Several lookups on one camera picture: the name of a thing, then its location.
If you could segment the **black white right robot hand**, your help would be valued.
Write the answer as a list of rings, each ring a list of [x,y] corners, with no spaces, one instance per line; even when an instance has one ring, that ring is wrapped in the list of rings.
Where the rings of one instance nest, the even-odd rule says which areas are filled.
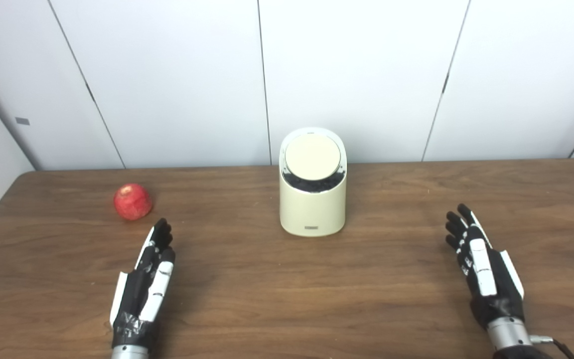
[[[480,221],[465,204],[446,214],[445,241],[454,250],[458,267],[471,293],[470,308],[485,329],[499,318],[525,320],[524,288],[506,250],[492,246]]]

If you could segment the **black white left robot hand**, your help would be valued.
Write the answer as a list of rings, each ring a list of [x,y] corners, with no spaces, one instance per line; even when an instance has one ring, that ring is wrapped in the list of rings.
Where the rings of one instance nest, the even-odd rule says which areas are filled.
[[[147,359],[158,337],[158,314],[175,265],[171,225],[160,218],[151,227],[132,271],[119,273],[112,308],[112,357]]]

